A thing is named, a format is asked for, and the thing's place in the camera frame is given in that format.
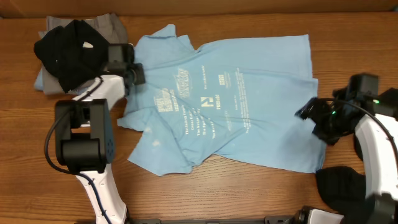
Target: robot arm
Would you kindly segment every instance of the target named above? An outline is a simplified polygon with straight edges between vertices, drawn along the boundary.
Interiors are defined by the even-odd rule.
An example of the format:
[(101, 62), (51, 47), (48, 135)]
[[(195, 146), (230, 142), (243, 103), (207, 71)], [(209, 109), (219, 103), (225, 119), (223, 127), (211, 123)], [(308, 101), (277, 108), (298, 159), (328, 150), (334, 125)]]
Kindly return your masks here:
[[(118, 75), (103, 75), (101, 78), (96, 78), (94, 84), (92, 84), (92, 86), (90, 86), (85, 93), (75, 97), (73, 100), (77, 101), (82, 99), (91, 91), (93, 93), (82, 101), (90, 102), (95, 99), (106, 99), (108, 108), (111, 109), (118, 100), (125, 96), (124, 79)], [(81, 126), (90, 127), (90, 122), (81, 124)], [(106, 164), (104, 172), (102, 173), (98, 172), (97, 170), (81, 171), (80, 173), (85, 174), (93, 180), (103, 208), (112, 224), (128, 223), (129, 215), (127, 212), (127, 206), (121, 200), (118, 189), (116, 188), (116, 184), (113, 179), (111, 163)], [(94, 208), (96, 223), (108, 224), (105, 217), (101, 214), (101, 210), (93, 188), (88, 184), (88, 181), (85, 178), (82, 178), (78, 175), (76, 177), (83, 184), (88, 198), (90, 199), (90, 202)]]
[[(131, 45), (110, 45), (108, 59), (107, 73), (115, 75), (95, 78), (83, 94), (56, 104), (55, 152), (58, 163), (83, 184), (96, 224), (128, 224), (132, 221), (112, 175), (115, 146), (109, 111), (129, 94), (132, 84), (142, 84), (145, 79), (142, 65), (132, 63)], [(90, 132), (72, 131), (81, 127)]]
[[(313, 134), (334, 145), (340, 137), (355, 133), (366, 171), (366, 199), (356, 211), (335, 217), (337, 224), (390, 224), (398, 201), (398, 108), (396, 102), (379, 100), (378, 77), (359, 74), (349, 86), (333, 92), (335, 98), (311, 99), (296, 115), (315, 122)], [(317, 213), (306, 223), (324, 223)]]

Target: t-shirt sleeve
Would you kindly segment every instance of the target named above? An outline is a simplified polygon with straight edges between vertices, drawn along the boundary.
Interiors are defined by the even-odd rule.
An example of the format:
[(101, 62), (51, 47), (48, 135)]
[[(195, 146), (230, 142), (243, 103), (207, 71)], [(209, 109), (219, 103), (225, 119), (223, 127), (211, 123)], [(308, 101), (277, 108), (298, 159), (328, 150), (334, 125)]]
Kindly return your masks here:
[(142, 63), (145, 69), (150, 69), (162, 63), (180, 60), (195, 54), (195, 50), (189, 45), (187, 36), (179, 39), (175, 33), (175, 26), (168, 25), (139, 40), (135, 47), (135, 62)]
[(172, 130), (158, 113), (152, 112), (129, 161), (159, 176), (170, 173), (189, 174), (192, 165), (181, 153)]
[(186, 48), (187, 48), (188, 50), (192, 50), (192, 51), (195, 50), (195, 49), (193, 48), (192, 44), (191, 44), (191, 40), (189, 39), (189, 36), (188, 36), (188, 35), (182, 35), (182, 36), (178, 37), (178, 40), (181, 41), (181, 43), (182, 43), (184, 46), (186, 46)]

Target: wood grain surface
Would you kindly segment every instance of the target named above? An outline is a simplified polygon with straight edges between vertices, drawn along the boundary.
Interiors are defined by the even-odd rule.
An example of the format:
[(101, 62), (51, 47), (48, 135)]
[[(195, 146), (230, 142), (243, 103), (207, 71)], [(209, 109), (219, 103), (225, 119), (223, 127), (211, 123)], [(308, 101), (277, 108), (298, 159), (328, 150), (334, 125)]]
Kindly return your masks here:
[(391, 11), (398, 0), (0, 0), (0, 16), (176, 16), (249, 13)]
[[(398, 87), (398, 13), (268, 14), (240, 16), (122, 17), (136, 43), (167, 24), (188, 34), (195, 48), (238, 37), (310, 35), (319, 95), (348, 84), (351, 75), (380, 76), (380, 92)], [(45, 19), (0, 20), (0, 223), (73, 223), (94, 219), (83, 187), (51, 169), (43, 155), (54, 104), (71, 96), (33, 89), (40, 61), (33, 53)], [(133, 218), (163, 220), (262, 218), (294, 214), (302, 205), (330, 210), (315, 176), (211, 156), (189, 175), (157, 177), (127, 161), (141, 136), (116, 125), (125, 101), (111, 111), (116, 140), (113, 174)], [(50, 150), (55, 158), (53, 141)], [(326, 152), (324, 167), (351, 166), (364, 173), (352, 136)]]

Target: white plastic casing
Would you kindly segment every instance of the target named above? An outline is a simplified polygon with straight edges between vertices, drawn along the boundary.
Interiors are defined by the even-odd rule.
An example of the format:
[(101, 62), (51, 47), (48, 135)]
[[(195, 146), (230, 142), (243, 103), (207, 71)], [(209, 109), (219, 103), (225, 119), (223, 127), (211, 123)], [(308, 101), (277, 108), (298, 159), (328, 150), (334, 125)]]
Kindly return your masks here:
[[(127, 206), (120, 198), (116, 184), (114, 183), (111, 164), (107, 164), (105, 171), (99, 174), (97, 171), (84, 171), (81, 174), (87, 175), (94, 182), (101, 199), (102, 206), (111, 220), (112, 224), (123, 224), (127, 215)], [(83, 184), (88, 198), (94, 208), (96, 224), (108, 224), (105, 217), (102, 216), (100, 206), (98, 205), (93, 188), (83, 177), (76, 176)]]
[[(395, 118), (376, 114), (375, 117), (388, 129), (397, 144), (398, 122)], [(373, 193), (390, 193), (398, 200), (397, 162), (390, 140), (368, 115), (355, 127), (361, 145), (366, 173), (366, 197)]]
[[(101, 78), (104, 82), (83, 101), (106, 99), (110, 110), (114, 104), (125, 95), (124, 79), (118, 75), (102, 75)], [(94, 89), (100, 82), (101, 80), (99, 78), (95, 78), (94, 83), (84, 93), (74, 97), (74, 100), (79, 100), (81, 97), (85, 96), (88, 91)]]
[(307, 224), (340, 224), (342, 219), (342, 215), (313, 209), (308, 215)]

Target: black clamp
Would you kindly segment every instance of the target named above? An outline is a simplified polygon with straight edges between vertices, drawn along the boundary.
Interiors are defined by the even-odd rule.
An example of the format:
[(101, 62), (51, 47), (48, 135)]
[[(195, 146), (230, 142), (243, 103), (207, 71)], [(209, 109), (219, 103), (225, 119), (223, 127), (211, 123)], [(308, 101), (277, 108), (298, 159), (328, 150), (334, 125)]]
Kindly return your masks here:
[[(55, 153), (58, 163), (72, 174), (96, 170), (103, 173), (115, 155), (115, 145), (108, 104), (105, 99), (93, 101), (62, 100), (55, 105)], [(72, 129), (90, 123), (89, 133)]]
[(134, 47), (132, 44), (110, 44), (108, 47), (108, 63), (106, 71), (124, 78), (126, 93), (131, 85), (145, 83), (144, 69), (141, 63), (134, 63)]
[[(378, 77), (371, 74), (353, 75), (346, 88), (333, 91), (336, 100), (356, 104), (368, 112), (382, 113), (380, 105), (374, 102), (378, 93)], [(339, 102), (328, 104), (325, 100), (312, 98), (295, 114), (302, 119), (310, 118), (316, 124), (313, 134), (328, 145), (334, 145), (342, 136), (354, 133), (359, 120), (364, 116), (356, 108)]]

